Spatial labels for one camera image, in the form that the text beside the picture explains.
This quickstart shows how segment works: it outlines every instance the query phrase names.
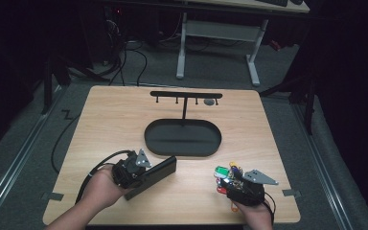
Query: human hand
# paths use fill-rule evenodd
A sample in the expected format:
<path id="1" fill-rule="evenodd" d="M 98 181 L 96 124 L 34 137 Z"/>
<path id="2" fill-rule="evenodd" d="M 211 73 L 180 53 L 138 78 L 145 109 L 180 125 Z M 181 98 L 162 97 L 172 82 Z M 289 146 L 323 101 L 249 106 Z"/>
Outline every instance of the human hand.
<path id="1" fill-rule="evenodd" d="M 105 165 L 100 168 L 89 180 L 79 202 L 85 203 L 97 212 L 113 205 L 130 189 L 116 185 L 112 178 L 112 166 Z"/>
<path id="2" fill-rule="evenodd" d="M 272 230 L 271 214 L 267 208 L 263 205 L 257 206 L 245 206 L 237 201 L 232 202 L 241 210 L 247 225 L 253 230 Z"/>

